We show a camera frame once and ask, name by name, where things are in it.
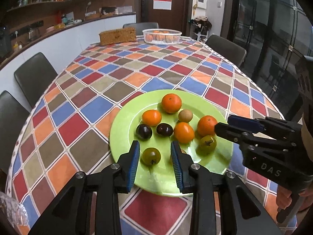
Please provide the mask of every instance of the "door handle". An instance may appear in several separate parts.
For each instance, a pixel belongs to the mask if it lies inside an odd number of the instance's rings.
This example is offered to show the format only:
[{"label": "door handle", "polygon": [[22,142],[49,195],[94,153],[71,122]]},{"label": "door handle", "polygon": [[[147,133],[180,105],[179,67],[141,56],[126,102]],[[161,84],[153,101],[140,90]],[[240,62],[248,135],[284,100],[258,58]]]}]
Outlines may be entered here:
[{"label": "door handle", "polygon": [[144,22],[146,17],[146,0],[140,1],[140,16],[141,22]]}]

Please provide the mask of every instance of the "dark brown door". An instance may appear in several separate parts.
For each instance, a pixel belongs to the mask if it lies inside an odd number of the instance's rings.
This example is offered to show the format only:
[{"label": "dark brown door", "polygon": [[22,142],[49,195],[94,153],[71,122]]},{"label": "dark brown door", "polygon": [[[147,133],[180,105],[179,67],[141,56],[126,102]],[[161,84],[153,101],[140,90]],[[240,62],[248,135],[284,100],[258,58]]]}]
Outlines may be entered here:
[{"label": "dark brown door", "polygon": [[154,10],[153,0],[140,0],[141,22],[157,22],[160,28],[178,30],[186,34],[189,0],[172,0],[171,10]]}]

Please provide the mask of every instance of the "tablecloth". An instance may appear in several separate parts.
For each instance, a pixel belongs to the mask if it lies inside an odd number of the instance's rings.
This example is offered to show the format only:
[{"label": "tablecloth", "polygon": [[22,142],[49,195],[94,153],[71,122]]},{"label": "tablecloth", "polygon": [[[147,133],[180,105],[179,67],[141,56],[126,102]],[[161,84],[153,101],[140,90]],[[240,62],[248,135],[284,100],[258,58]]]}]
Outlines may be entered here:
[{"label": "tablecloth", "polygon": [[[113,163],[109,133],[115,116],[131,99],[158,89],[201,96],[225,118],[282,118],[235,65],[190,38],[182,37],[177,45],[149,45],[142,37],[137,42],[91,45],[46,90],[16,142],[6,192],[29,214],[29,226],[18,227],[21,234],[29,232],[76,171],[100,172]],[[275,219],[277,185],[245,168],[242,159],[234,144],[229,169]],[[128,195],[119,195],[119,204],[123,234],[189,234],[192,197],[169,198],[135,186]],[[215,205],[220,234],[217,197]],[[282,231],[288,235],[295,227],[296,218]]]}]

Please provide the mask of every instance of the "clear plastic container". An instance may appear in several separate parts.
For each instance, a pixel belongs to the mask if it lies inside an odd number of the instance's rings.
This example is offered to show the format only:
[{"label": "clear plastic container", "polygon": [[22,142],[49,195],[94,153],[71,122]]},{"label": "clear plastic container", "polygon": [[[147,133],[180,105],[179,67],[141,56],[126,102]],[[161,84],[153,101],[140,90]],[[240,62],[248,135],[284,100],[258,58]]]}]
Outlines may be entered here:
[{"label": "clear plastic container", "polygon": [[28,215],[23,204],[0,192],[0,209],[10,223],[14,225],[28,225]]}]

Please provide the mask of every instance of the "human hand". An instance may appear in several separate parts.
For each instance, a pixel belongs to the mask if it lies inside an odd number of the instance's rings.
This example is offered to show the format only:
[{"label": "human hand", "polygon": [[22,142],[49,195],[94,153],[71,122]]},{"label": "human hand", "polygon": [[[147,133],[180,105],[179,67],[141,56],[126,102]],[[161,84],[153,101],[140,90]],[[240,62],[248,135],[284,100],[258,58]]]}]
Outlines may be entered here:
[{"label": "human hand", "polygon": [[[313,184],[311,184],[304,192],[299,194],[301,197],[306,197],[299,211],[306,209],[313,204]],[[278,186],[276,204],[281,209],[286,209],[291,204],[291,191]]]}]

